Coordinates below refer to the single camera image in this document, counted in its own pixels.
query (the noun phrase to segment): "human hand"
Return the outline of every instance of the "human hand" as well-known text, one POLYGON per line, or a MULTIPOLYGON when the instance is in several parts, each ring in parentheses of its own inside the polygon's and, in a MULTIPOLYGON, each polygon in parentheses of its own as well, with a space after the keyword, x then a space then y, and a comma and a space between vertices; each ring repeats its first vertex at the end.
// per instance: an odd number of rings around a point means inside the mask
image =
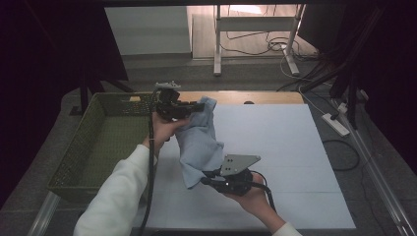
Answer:
MULTIPOLYGON (((263 177, 258 173, 252 173, 253 182, 258 184, 264 184, 263 177)), ((259 215, 261 212, 270 208, 267 200, 266 193, 263 189, 252 187, 251 190, 244 196, 237 196, 231 194, 224 194, 227 198, 230 198, 240 204, 242 209, 254 216, 259 215)))
MULTIPOLYGON (((177 121, 166 121, 162 119, 156 112, 152 113, 152 122, 153 122, 153 139, 154 139, 154 148, 159 150, 162 148, 165 141, 172 137, 181 126, 185 126, 190 122, 190 119, 181 119, 177 121)), ((149 148, 149 136, 147 136, 142 145, 149 148)))
MULTIPOLYGON (((264 184, 264 179, 260 174, 252 173, 252 175, 255 183, 264 184)), ((236 201, 242 209, 258 218, 272 234, 285 224, 285 221, 270 207, 263 189, 252 187, 244 196, 231 194, 224 194, 224 196, 236 201)))

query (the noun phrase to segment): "person's right hand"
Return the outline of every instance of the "person's right hand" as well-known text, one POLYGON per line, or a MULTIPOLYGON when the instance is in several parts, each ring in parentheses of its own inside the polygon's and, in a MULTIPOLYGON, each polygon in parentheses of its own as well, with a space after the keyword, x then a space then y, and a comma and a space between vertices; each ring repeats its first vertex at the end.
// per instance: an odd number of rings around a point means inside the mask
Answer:
MULTIPOLYGON (((254 182, 264 183, 261 175, 257 173, 252 175, 254 182)), ((238 202, 245 211, 258 218, 272 234, 285 224, 285 221, 270 207, 265 191, 260 188, 252 187, 244 196, 230 194, 224 196, 238 202)))
MULTIPOLYGON (((254 177, 253 182, 264 184, 264 179, 260 174, 252 173, 252 175, 254 177)), ((265 191, 260 188, 252 187, 244 196, 231 194, 225 194, 224 196, 238 202, 245 211, 254 216, 258 216, 260 213, 270 208, 265 191)))

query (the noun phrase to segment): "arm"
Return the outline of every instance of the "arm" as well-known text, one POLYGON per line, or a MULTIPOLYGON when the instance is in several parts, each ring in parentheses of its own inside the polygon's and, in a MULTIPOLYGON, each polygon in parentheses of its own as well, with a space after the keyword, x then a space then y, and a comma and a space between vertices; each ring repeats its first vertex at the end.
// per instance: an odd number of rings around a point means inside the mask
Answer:
MULTIPOLYGON (((253 176, 254 182, 263 183, 261 175, 253 173, 253 176)), ((264 190, 253 187, 242 197, 229 194, 225 196, 235 200, 245 211, 258 218, 273 236, 301 236, 290 223, 285 222, 270 207, 264 190)))
MULTIPOLYGON (((188 120, 166 122, 153 114, 155 152, 188 120)), ((77 222, 74 235, 129 235, 148 182, 149 138, 120 160, 77 222)))

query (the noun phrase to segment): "metal frame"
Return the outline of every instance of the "metal frame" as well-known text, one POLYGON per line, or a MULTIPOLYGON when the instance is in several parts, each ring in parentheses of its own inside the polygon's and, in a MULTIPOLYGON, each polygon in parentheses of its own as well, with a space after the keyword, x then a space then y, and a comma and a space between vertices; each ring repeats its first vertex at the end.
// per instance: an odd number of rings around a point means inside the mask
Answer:
POLYGON ((60 197, 56 196, 52 192, 48 192, 45 201, 43 201, 43 204, 40 207, 39 213, 30 227, 28 236, 42 236, 45 234, 60 200, 60 197))
POLYGON ((299 76, 300 72, 292 56, 292 44, 301 21, 304 4, 297 9, 295 17, 224 17, 220 16, 220 5, 217 5, 215 18, 215 50, 214 50, 214 75, 221 75, 221 47, 220 33, 223 31, 289 31, 288 42, 282 46, 285 59, 291 70, 292 76, 299 76))
POLYGON ((372 158, 370 149, 365 145, 365 142, 362 139, 362 136, 359 132, 353 129, 352 125, 348 121, 348 118, 344 114, 339 115, 342 123, 350 131, 350 139, 353 141, 353 144, 358 149, 360 156, 364 163, 366 163, 366 169, 368 174, 371 177, 378 193, 383 199, 387 210, 398 228, 399 233, 402 236, 417 235, 417 231, 411 223, 407 213, 402 207, 401 202, 396 197, 386 178, 380 170, 377 162, 372 158))

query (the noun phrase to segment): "person's left hand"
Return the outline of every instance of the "person's left hand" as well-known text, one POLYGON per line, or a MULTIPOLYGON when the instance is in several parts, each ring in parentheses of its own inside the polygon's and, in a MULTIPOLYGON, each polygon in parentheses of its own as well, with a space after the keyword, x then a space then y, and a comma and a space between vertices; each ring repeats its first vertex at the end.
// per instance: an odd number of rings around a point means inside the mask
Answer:
MULTIPOLYGON (((187 125, 190 122, 190 119, 166 121, 162 119, 156 112, 153 112, 152 122, 153 122, 154 148, 155 150, 159 150, 160 148, 162 148, 165 141, 167 141, 170 137, 172 137, 175 131, 179 127, 187 125)), ((142 145, 149 148, 149 136, 145 138, 142 145)))

